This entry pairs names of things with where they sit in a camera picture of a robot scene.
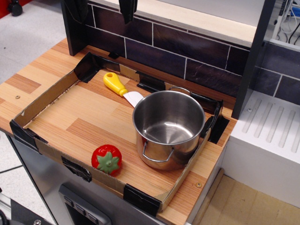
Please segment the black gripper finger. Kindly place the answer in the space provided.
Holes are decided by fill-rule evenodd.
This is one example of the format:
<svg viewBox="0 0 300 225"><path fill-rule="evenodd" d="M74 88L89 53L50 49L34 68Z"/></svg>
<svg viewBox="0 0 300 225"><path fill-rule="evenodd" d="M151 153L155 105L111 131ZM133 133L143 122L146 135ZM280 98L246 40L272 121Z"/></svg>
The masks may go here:
<svg viewBox="0 0 300 225"><path fill-rule="evenodd" d="M120 12L123 15L124 23L133 21L134 13L137 11L137 0L119 0Z"/></svg>
<svg viewBox="0 0 300 225"><path fill-rule="evenodd" d="M66 6L72 18L78 23L83 23L88 14L87 0L67 0Z"/></svg>

